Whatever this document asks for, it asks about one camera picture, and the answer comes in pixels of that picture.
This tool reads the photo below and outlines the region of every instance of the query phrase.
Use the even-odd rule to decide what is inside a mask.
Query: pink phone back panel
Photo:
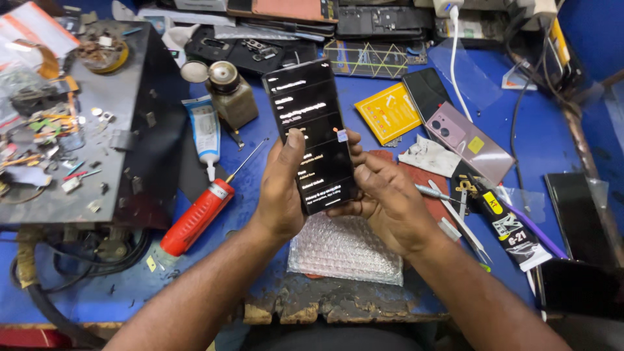
[[[475,171],[498,185],[514,158],[448,102],[436,111],[425,128],[460,155]]]

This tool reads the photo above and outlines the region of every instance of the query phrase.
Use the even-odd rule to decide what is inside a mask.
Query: red handle
[[[215,179],[210,187],[195,201],[180,219],[167,231],[160,247],[172,256],[180,256],[188,250],[212,220],[234,196],[234,188],[221,179]]]

